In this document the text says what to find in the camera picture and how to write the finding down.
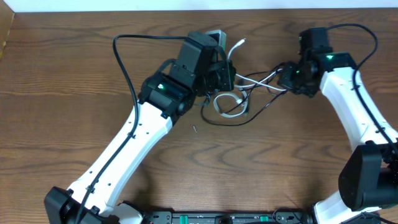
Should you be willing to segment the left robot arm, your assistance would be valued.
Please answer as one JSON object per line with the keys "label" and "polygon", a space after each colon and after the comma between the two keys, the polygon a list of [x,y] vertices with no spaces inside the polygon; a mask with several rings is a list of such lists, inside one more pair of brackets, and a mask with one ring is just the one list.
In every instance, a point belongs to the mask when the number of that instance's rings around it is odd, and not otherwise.
{"label": "left robot arm", "polygon": [[177,58],[165,60],[133,94],[128,119],[93,165],[67,189],[52,188],[44,205],[50,223],[142,223],[118,198],[148,152],[195,102],[231,91],[235,68],[221,30],[190,32]]}

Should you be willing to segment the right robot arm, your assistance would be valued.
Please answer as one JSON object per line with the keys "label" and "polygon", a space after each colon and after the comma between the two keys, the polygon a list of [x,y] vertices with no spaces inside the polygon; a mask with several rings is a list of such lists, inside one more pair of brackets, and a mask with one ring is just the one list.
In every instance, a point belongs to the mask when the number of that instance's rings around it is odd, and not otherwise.
{"label": "right robot arm", "polygon": [[383,222],[378,210],[397,205],[397,131],[384,119],[361,80],[360,64],[334,52],[327,27],[300,33],[298,63],[286,62],[278,85],[313,97],[321,92],[348,136],[352,155],[338,191],[312,208],[314,223]]}

